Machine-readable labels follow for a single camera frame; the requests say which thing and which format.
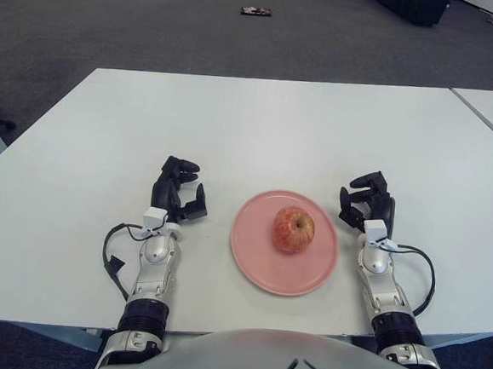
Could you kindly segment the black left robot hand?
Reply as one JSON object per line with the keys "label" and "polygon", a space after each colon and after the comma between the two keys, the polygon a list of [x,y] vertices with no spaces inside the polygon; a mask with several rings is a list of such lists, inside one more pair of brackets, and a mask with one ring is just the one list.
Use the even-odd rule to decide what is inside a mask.
{"label": "black left robot hand", "polygon": [[178,194],[183,184],[198,179],[198,172],[200,167],[191,161],[172,155],[166,159],[159,178],[153,184],[150,206],[166,210],[167,222],[193,221],[208,215],[202,183],[198,184],[193,201],[183,205]]}

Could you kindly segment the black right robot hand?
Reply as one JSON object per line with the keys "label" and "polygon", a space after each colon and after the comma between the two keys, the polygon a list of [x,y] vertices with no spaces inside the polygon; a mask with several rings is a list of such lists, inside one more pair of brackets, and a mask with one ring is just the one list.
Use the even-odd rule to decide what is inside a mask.
{"label": "black right robot hand", "polygon": [[339,217],[349,227],[364,231],[366,220],[383,220],[387,237],[393,233],[395,198],[388,192],[387,181],[380,171],[358,177],[350,182],[355,191],[340,189]]}

